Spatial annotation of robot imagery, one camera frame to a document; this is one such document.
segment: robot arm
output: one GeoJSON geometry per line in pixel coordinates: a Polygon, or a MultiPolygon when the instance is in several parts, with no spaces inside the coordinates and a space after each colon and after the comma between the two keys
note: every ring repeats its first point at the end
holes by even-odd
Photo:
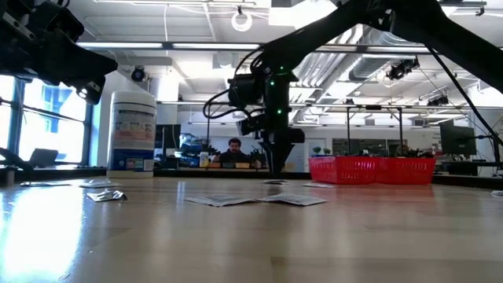
{"type": "Polygon", "coordinates": [[[262,46],[262,63],[252,72],[271,77],[292,70],[356,24],[423,43],[503,91],[501,50],[450,20],[436,0],[350,0],[327,17],[262,46]]]}
{"type": "Polygon", "coordinates": [[[0,75],[64,83],[88,103],[97,104],[105,75],[118,65],[77,46],[83,32],[72,13],[55,2],[36,6],[35,0],[0,0],[0,75]]]}
{"type": "Polygon", "coordinates": [[[303,132],[288,127],[289,84],[292,70],[319,46],[356,24],[389,31],[411,42],[435,49],[462,68],[503,91],[503,52],[450,20],[436,0],[350,0],[304,28],[268,42],[251,63],[250,75],[230,81],[231,106],[244,108],[262,101],[263,114],[237,123],[241,134],[261,131],[271,173],[278,176],[293,142],[304,142],[303,132]]]}

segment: glass window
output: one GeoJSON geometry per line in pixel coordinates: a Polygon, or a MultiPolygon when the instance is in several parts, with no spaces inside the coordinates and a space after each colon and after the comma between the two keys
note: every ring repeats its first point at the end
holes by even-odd
{"type": "Polygon", "coordinates": [[[60,86],[49,86],[34,79],[24,88],[24,104],[81,121],[86,118],[86,102],[77,95],[74,88],[63,83],[60,86]]]}
{"type": "Polygon", "coordinates": [[[30,160],[35,149],[56,149],[56,161],[82,161],[84,125],[80,122],[55,119],[25,112],[21,125],[19,156],[30,160]]]}
{"type": "Polygon", "coordinates": [[[0,97],[3,100],[12,101],[14,94],[14,78],[0,75],[0,97]]]}
{"type": "Polygon", "coordinates": [[[7,143],[9,143],[9,128],[10,128],[10,107],[0,106],[0,147],[6,149],[7,143]]]}

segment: red basket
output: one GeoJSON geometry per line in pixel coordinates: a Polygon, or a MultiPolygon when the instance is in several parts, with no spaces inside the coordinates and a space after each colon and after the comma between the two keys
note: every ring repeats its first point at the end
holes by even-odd
{"type": "Polygon", "coordinates": [[[393,185],[427,185],[431,183],[435,158],[383,158],[377,182],[393,185]]]}
{"type": "Polygon", "coordinates": [[[309,159],[311,178],[332,184],[370,184],[376,181],[381,158],[330,156],[309,159]]]}

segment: table surface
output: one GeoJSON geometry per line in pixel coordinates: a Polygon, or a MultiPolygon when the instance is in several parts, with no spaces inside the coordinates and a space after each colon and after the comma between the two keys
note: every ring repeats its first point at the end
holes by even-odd
{"type": "Polygon", "coordinates": [[[96,189],[77,186],[0,189],[0,281],[503,282],[503,198],[490,190],[119,182],[128,201],[95,203],[85,193],[96,189]],[[184,201],[281,192],[329,202],[184,201]]]}

